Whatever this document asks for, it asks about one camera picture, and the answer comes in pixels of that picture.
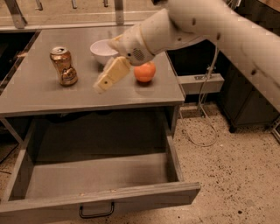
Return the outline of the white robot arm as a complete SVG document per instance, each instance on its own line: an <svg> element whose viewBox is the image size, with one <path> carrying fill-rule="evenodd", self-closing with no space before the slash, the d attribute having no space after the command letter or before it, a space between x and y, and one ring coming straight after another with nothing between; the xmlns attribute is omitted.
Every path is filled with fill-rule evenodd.
<svg viewBox="0 0 280 224"><path fill-rule="evenodd" d="M231 10L223 0L168 0L167 7L108 45L119 52L94 83L105 92L156 55L207 39L280 111L280 37Z"/></svg>

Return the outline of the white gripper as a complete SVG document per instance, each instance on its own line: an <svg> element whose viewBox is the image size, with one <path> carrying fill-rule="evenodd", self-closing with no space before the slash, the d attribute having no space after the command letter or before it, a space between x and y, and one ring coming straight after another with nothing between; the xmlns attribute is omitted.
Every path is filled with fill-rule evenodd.
<svg viewBox="0 0 280 224"><path fill-rule="evenodd" d="M106 63L102 73L93 85L98 94L107 91L124 78L130 72L131 65L141 66L154 58L154 55L144 43L139 25L134 25L122 35L109 39L108 46L122 56L111 58Z"/></svg>

